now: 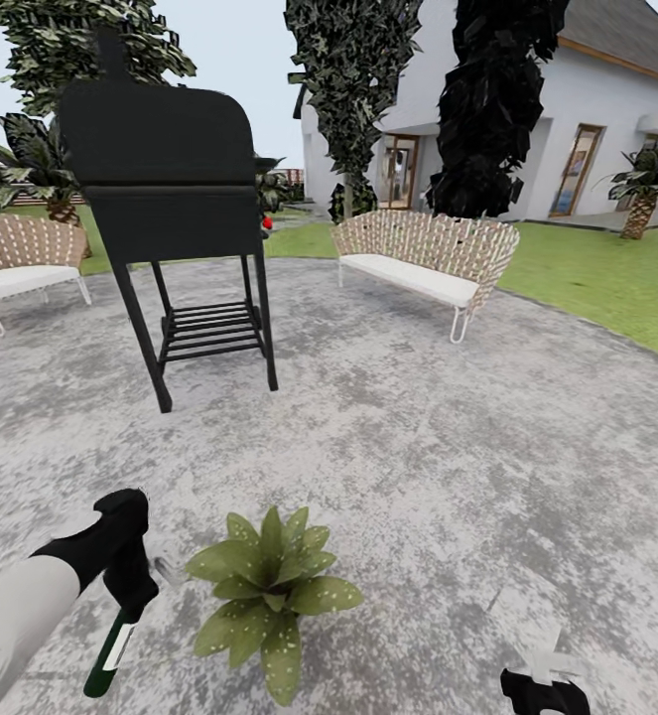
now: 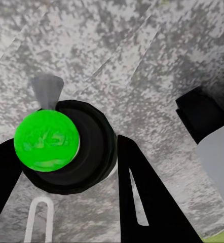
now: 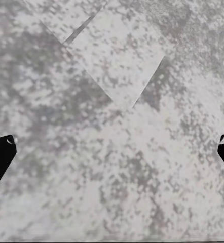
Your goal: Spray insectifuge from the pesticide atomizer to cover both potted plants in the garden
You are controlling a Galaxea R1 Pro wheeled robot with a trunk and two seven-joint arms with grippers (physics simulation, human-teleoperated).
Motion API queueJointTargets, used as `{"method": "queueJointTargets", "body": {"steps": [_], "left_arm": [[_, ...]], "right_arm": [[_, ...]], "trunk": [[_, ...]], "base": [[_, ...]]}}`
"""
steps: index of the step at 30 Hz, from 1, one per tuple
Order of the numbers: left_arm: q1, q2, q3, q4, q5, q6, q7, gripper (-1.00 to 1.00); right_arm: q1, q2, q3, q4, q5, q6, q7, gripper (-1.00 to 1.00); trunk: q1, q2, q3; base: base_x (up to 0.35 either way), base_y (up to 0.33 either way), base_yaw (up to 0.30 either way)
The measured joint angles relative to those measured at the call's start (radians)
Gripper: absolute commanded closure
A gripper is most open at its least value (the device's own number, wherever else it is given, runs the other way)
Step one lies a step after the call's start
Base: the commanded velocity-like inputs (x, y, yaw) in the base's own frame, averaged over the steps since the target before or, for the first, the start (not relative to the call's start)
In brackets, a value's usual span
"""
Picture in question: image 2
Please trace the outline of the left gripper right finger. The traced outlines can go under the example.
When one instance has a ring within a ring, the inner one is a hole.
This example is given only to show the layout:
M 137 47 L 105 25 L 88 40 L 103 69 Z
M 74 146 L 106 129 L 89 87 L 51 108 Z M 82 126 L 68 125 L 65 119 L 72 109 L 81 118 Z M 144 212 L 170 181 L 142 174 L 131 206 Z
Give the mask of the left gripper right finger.
M 121 243 L 203 243 L 138 145 L 117 136 Z M 131 170 L 149 226 L 137 223 Z

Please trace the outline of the insectifuge atomizer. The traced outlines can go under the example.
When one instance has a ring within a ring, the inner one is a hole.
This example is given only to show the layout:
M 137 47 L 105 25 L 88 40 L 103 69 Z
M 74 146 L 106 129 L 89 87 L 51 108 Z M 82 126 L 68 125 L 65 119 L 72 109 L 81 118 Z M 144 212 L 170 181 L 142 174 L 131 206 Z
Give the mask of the insectifuge atomizer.
M 87 102 L 59 101 L 61 77 L 37 75 L 29 83 L 43 109 L 15 130 L 14 149 L 26 177 L 47 193 L 69 195 L 112 175 L 118 142 L 105 114 Z

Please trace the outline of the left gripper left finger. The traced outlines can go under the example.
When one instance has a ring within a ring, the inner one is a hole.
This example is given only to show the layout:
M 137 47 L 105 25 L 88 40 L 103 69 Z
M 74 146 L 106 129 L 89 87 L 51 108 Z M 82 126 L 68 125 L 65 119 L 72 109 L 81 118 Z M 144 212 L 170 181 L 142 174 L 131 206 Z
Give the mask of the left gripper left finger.
M 21 173 L 21 163 L 12 138 L 0 144 L 0 214 Z

